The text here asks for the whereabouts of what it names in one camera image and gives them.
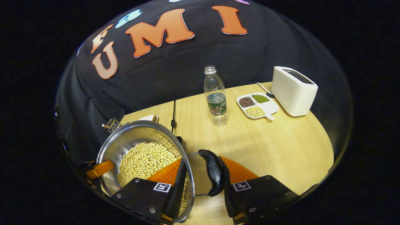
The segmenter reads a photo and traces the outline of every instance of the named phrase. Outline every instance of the screw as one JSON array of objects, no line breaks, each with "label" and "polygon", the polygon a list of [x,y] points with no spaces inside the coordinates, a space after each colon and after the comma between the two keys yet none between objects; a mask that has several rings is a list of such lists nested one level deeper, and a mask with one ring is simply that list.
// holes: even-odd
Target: screw
[{"label": "screw", "polygon": [[153,209],[153,208],[149,208],[149,212],[151,212],[151,213],[156,213],[157,210],[156,210],[156,209]]}]

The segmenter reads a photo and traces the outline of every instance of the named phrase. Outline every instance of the wooden table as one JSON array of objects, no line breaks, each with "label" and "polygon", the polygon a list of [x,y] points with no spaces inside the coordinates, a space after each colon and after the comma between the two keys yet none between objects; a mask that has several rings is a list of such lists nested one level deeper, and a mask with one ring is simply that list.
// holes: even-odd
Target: wooden table
[{"label": "wooden table", "polygon": [[[272,82],[263,83],[270,90]],[[217,156],[238,162],[258,176],[272,175],[297,194],[321,182],[333,165],[333,149],[318,119],[309,112],[292,117],[282,106],[270,121],[265,117],[248,118],[236,102],[238,96],[265,92],[257,84],[226,89],[228,122],[216,126],[209,119],[204,94],[176,101],[174,135],[184,140],[187,154],[207,149]],[[158,122],[171,128],[174,102],[140,110],[123,117],[122,124],[155,114]],[[202,157],[190,156],[195,194],[207,194],[211,182]],[[217,196],[195,197],[185,224],[233,224],[228,217],[224,192]]]}]

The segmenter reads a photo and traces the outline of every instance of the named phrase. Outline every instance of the stainless steel pot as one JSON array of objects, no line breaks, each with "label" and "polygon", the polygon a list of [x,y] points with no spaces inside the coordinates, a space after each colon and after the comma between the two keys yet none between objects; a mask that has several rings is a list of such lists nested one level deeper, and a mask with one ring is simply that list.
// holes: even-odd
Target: stainless steel pot
[{"label": "stainless steel pot", "polygon": [[163,125],[153,121],[134,121],[119,127],[102,145],[97,156],[97,164],[111,160],[115,167],[100,177],[100,182],[109,196],[122,186],[117,180],[123,155],[140,142],[158,142],[164,145],[177,159],[182,158],[187,168],[188,184],[178,218],[173,223],[183,221],[190,213],[194,201],[194,180],[186,152],[179,140]]}]

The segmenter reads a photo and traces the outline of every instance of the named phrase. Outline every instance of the pot handle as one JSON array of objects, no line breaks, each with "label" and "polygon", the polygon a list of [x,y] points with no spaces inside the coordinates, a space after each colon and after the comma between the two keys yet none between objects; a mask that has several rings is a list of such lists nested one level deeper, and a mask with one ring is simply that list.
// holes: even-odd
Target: pot handle
[{"label": "pot handle", "polygon": [[211,190],[207,195],[215,196],[224,189],[225,176],[221,162],[212,151],[202,149],[198,151],[198,154],[206,161],[207,175],[212,184]]}]

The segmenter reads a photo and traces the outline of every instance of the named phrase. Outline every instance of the metal bracket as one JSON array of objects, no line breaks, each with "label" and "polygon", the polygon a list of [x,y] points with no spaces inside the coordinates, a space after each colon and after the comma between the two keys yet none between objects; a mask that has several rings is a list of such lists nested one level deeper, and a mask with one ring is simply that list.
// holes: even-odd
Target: metal bracket
[{"label": "metal bracket", "polygon": [[246,222],[257,223],[265,219],[265,216],[285,209],[300,197],[271,175],[232,186],[233,194]]},{"label": "metal bracket", "polygon": [[187,168],[185,162],[181,161],[175,178],[175,184],[173,187],[171,187],[168,200],[165,205],[164,213],[174,219],[179,216],[186,172]]},{"label": "metal bracket", "polygon": [[158,224],[170,224],[162,220],[161,215],[171,189],[170,184],[134,178],[112,195],[111,199],[147,220]]}]

